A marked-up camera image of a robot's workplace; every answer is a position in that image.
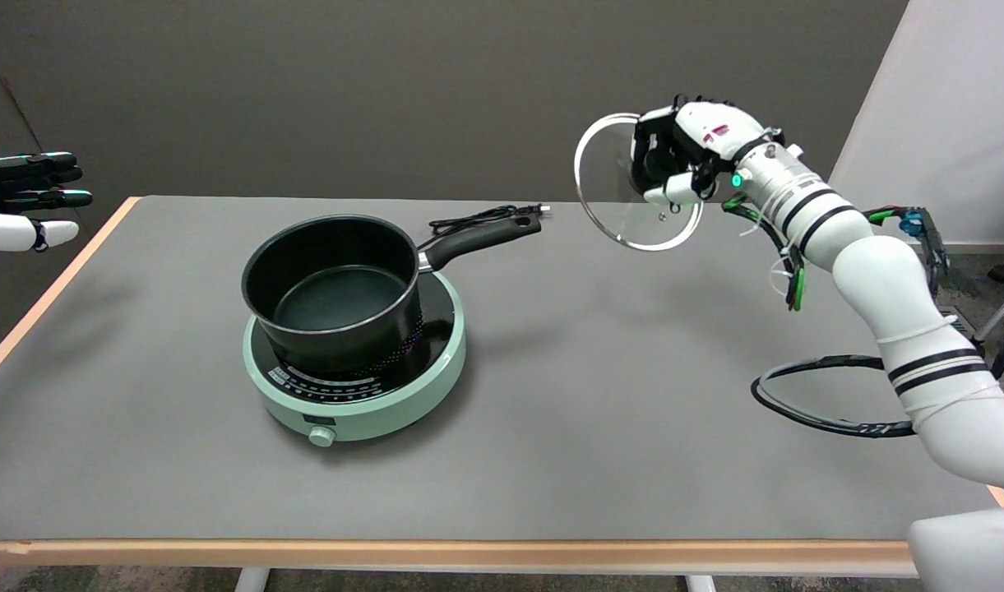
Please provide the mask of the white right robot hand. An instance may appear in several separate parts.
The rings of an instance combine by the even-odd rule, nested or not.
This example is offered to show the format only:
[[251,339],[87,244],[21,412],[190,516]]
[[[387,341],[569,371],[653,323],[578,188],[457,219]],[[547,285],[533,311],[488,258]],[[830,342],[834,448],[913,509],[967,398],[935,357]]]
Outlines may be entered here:
[[706,202],[725,173],[741,185],[741,161],[769,143],[788,145],[783,131],[764,127],[730,101],[676,96],[671,105],[636,117],[629,183],[656,205]]

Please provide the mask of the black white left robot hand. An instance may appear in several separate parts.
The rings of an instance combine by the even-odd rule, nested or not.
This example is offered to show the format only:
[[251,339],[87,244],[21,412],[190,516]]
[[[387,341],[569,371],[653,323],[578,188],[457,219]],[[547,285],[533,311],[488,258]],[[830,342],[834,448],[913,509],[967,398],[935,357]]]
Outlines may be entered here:
[[76,221],[29,214],[92,205],[91,192],[65,188],[81,177],[70,151],[0,157],[0,252],[44,252],[76,238]]

